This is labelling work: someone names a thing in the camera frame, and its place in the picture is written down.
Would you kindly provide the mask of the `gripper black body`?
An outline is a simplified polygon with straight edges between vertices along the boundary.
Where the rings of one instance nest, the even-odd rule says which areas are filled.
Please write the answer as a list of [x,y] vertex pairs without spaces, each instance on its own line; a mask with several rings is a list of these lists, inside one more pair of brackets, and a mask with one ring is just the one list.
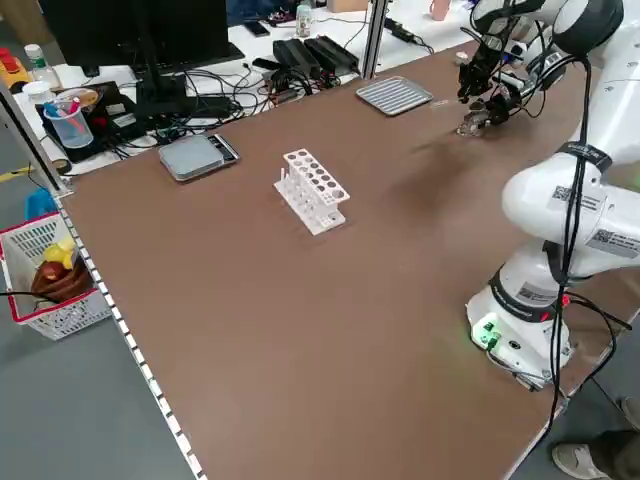
[[499,37],[482,37],[469,63],[475,75],[490,75],[501,60],[503,41]]
[[518,88],[509,84],[501,84],[492,96],[492,119],[508,120],[511,111],[521,106],[521,100]]

